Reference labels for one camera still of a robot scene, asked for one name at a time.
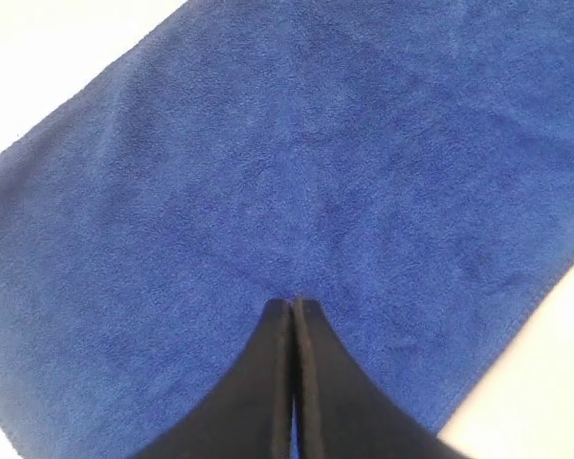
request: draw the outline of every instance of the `blue towel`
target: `blue towel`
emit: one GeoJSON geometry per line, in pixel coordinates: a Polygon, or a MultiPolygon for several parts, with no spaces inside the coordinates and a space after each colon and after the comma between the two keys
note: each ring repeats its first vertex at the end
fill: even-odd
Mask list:
{"type": "Polygon", "coordinates": [[[574,263],[574,1],[190,0],[0,156],[0,425],[121,458],[271,297],[437,431],[574,263]]]}

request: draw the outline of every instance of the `microfiber towel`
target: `microfiber towel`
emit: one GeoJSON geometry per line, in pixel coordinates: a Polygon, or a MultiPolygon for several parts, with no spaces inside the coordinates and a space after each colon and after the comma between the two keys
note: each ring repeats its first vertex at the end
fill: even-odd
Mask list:
{"type": "Polygon", "coordinates": [[[574,1],[190,0],[0,155],[0,426],[121,458],[271,297],[437,431],[574,263],[574,1]]]}

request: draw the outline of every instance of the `white floor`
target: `white floor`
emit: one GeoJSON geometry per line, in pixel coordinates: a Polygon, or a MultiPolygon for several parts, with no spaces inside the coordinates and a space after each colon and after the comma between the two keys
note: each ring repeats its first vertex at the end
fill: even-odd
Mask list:
{"type": "MultiPolygon", "coordinates": [[[[0,151],[181,3],[0,1],[0,151]]],[[[478,459],[574,459],[574,269],[441,436],[478,459]]]]}

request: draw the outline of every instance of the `white surface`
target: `white surface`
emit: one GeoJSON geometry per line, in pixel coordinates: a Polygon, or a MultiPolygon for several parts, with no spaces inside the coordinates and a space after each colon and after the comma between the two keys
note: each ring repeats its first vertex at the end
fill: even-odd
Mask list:
{"type": "MultiPolygon", "coordinates": [[[[0,151],[181,3],[1,0],[0,151]]],[[[478,459],[574,459],[574,269],[441,436],[478,459]]]]}

